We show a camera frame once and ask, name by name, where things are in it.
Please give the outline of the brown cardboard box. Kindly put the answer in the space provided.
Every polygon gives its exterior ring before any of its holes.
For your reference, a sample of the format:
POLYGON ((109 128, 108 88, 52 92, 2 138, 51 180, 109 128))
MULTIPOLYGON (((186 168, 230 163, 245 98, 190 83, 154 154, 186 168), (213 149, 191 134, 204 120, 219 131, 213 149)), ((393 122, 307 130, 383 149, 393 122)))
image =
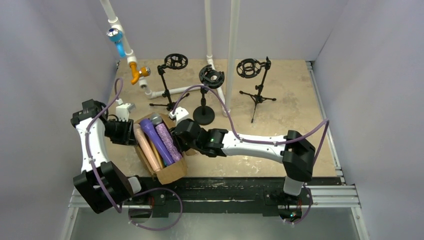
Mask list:
MULTIPOLYGON (((149 119, 150 116, 152 114, 156 114, 156 113, 151 113, 149 115, 146 115, 145 117, 139 119, 138 121, 136 121, 135 124, 139 124, 140 125, 140 121, 143 119, 149 119)), ((168 131, 172 137, 171 131, 172 129, 175 127, 174 123, 164 114, 159 113, 159 115, 162 117, 164 124, 166 125, 166 127, 168 128, 168 131)), ((153 153, 155 154, 157 161, 160 165, 161 170, 158 172, 154 172, 149 164, 149 162, 146 159, 145 154, 143 153, 142 149, 140 148, 138 142, 136 141, 136 146, 134 147, 135 152, 139 158, 139 160, 141 161, 141 163, 145 166, 145 168, 147 169, 148 173, 150 174, 150 176, 155 177, 158 179, 158 181, 165 185, 165 184, 169 184, 172 182, 175 182, 183 177, 185 177, 188 174, 188 166, 185 160, 185 157, 187 156, 194 156, 196 154, 196 152, 192 149, 189 149, 187 151, 180 151, 177 147, 176 147, 176 143, 173 139, 173 144, 175 145, 175 147, 177 148, 177 150, 181 153, 182 155, 182 159, 180 159, 179 161, 174 162, 172 165, 166 166, 165 162, 163 161, 162 157, 160 156, 160 154, 158 153, 156 147, 154 146, 153 142, 149 139, 149 137, 144 133, 147 141, 150 144, 150 147, 153 150, 153 153)))

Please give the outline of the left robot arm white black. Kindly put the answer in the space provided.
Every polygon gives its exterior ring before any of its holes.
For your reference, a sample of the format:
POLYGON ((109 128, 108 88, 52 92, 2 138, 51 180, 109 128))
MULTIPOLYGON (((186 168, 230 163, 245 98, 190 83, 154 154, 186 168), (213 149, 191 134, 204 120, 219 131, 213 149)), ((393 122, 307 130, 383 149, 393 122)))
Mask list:
POLYGON ((81 173, 73 184, 91 209, 100 214, 121 205, 142 190, 139 176, 125 176, 109 159, 105 138, 113 144, 136 146, 134 121, 108 119, 105 103, 89 99, 73 113, 71 125, 77 130, 82 149, 81 173))

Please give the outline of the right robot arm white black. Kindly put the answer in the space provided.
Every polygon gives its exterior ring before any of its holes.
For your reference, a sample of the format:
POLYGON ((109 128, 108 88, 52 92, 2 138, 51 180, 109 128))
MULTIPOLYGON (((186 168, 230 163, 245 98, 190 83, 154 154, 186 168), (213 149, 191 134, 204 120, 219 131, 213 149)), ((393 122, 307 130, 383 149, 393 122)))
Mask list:
POLYGON ((171 135, 182 151, 192 149, 210 158, 256 157, 283 164, 286 176, 282 190, 289 196, 299 196, 303 185, 312 180, 316 148, 295 130, 278 136, 236 135, 227 129, 206 130, 185 119, 171 135))

